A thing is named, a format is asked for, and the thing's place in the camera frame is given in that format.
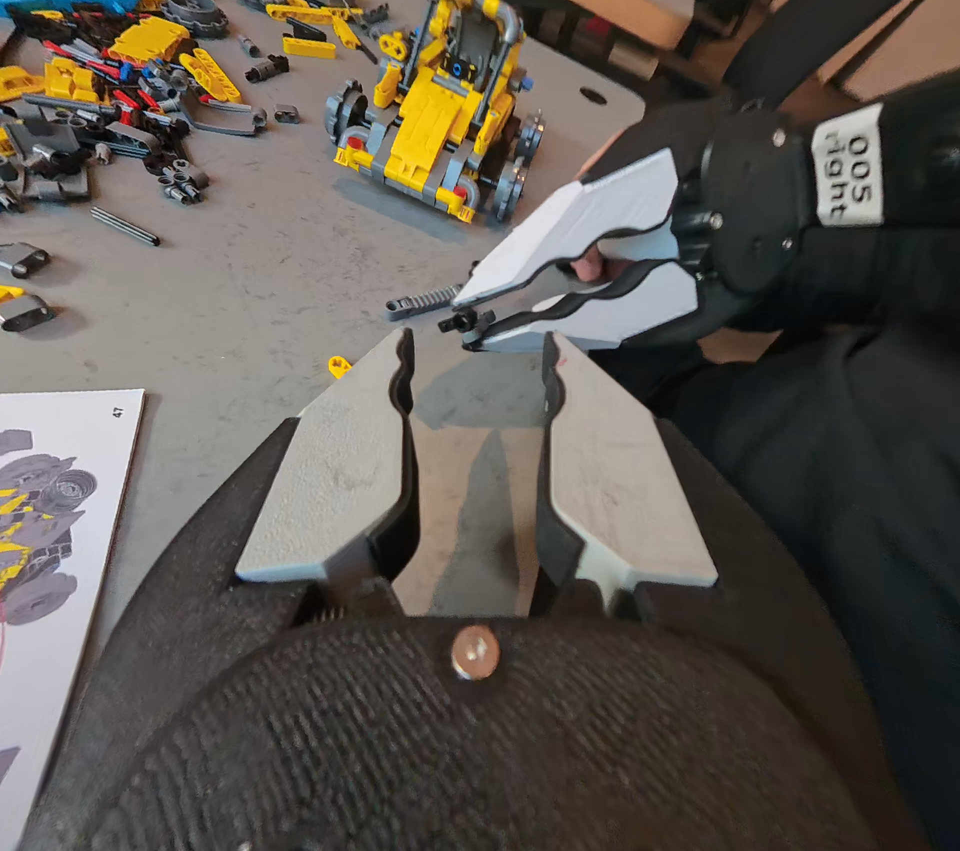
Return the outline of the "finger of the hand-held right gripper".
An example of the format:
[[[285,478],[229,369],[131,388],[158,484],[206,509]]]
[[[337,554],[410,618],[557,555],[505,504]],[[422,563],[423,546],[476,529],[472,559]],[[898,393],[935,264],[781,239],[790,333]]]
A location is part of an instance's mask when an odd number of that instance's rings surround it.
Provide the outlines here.
[[[533,353],[542,349],[549,333],[582,351],[615,350],[698,307],[697,281],[678,263],[634,263],[592,293],[559,295],[547,306],[493,322],[476,341],[476,350]]]
[[[602,240],[660,228],[678,185],[673,154],[663,148],[595,181],[561,186],[476,264],[452,306],[520,290],[546,267],[579,260]]]

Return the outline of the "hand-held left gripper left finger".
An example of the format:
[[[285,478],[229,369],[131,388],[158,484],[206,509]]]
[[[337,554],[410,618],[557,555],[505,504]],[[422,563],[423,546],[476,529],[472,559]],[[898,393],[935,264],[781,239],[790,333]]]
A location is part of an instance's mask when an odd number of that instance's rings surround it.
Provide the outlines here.
[[[394,329],[299,413],[235,565],[240,581],[346,593],[402,573],[421,539],[414,371],[413,332]]]

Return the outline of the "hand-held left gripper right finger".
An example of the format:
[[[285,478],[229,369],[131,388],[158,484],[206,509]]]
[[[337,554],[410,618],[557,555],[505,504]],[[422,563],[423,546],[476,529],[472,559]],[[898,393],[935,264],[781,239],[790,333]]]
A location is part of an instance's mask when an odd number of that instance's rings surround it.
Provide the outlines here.
[[[586,581],[611,613],[638,585],[707,590],[718,570],[655,416],[558,332],[543,341],[538,569]]]

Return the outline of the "small black connector assembly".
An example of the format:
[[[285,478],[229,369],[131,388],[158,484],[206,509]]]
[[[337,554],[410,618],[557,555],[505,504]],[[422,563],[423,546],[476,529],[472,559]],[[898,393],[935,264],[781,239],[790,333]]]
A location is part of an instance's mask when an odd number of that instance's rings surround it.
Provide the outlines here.
[[[458,335],[463,350],[480,352],[485,349],[484,341],[496,323],[497,317],[493,310],[478,312],[473,308],[466,308],[439,320],[437,327],[442,334]]]

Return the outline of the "grey gear rack piece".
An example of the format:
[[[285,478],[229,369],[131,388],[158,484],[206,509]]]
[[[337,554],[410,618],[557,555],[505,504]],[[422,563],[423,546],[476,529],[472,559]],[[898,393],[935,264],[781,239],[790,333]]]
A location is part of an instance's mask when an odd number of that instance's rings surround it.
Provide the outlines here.
[[[460,282],[390,299],[385,304],[383,317],[387,321],[396,322],[449,308],[463,286]]]

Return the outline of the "person's right hand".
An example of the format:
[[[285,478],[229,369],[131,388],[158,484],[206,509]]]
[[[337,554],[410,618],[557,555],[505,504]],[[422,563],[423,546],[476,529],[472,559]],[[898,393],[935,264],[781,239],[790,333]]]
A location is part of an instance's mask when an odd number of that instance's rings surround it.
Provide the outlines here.
[[[570,272],[581,283],[597,285],[615,280],[631,262],[607,258],[597,245],[591,246],[582,257],[571,261]]]

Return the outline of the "yellow toy vehicle model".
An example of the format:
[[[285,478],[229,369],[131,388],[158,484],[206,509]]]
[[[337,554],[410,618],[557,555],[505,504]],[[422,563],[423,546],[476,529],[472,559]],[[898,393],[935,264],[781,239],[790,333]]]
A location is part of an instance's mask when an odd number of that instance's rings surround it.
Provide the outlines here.
[[[380,36],[371,93],[352,79],[327,99],[335,163],[464,223],[509,221],[545,132],[517,113],[525,38],[504,0],[428,0],[413,33]]]

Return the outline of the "person's black clothing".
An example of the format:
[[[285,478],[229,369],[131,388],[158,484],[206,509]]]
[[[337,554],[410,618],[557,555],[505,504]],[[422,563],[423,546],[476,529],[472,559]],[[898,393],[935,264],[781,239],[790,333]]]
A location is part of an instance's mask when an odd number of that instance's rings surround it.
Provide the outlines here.
[[[595,352],[776,534],[819,593],[937,849],[959,845],[958,311],[775,345]]]

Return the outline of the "building instruction booklet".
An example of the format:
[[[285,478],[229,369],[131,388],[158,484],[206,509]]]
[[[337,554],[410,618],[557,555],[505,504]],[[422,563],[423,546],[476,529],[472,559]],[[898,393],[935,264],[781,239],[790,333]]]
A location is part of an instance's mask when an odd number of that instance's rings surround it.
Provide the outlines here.
[[[128,486],[142,389],[2,395],[1,848],[51,763]]]

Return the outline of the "black axle rod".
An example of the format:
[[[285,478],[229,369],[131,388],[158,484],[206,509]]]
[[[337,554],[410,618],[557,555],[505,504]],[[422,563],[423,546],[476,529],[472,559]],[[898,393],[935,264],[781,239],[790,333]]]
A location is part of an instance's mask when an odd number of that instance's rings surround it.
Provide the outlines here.
[[[160,247],[162,245],[162,239],[155,233],[141,228],[116,214],[106,211],[105,209],[100,207],[91,207],[89,209],[89,215],[94,221],[98,221],[111,230],[130,237],[141,244],[149,245],[151,247]]]

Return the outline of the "yellow grey connector piece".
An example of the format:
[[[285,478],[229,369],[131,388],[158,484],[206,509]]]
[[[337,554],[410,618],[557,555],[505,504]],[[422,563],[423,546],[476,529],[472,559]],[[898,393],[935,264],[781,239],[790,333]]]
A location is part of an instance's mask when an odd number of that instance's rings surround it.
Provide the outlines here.
[[[56,317],[54,308],[21,286],[1,285],[1,331],[20,334]]]

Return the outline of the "grey oval connector piece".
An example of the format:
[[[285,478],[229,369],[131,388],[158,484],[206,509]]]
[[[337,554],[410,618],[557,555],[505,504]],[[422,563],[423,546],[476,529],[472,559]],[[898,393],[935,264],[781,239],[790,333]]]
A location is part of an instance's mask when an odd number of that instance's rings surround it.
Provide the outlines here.
[[[1,269],[17,280],[25,280],[51,263],[50,254],[26,242],[1,244]]]

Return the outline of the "pile of building pieces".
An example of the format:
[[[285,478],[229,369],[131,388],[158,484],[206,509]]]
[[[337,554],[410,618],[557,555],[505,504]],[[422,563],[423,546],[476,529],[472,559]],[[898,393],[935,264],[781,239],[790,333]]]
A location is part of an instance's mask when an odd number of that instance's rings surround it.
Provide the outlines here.
[[[34,42],[43,72],[6,61],[2,46],[2,212],[24,203],[90,197],[88,165],[135,158],[164,197],[192,206],[208,175],[189,161],[192,130],[257,137],[267,113],[198,39],[221,40],[229,19],[215,0],[140,0],[114,15],[11,9],[6,42]]]

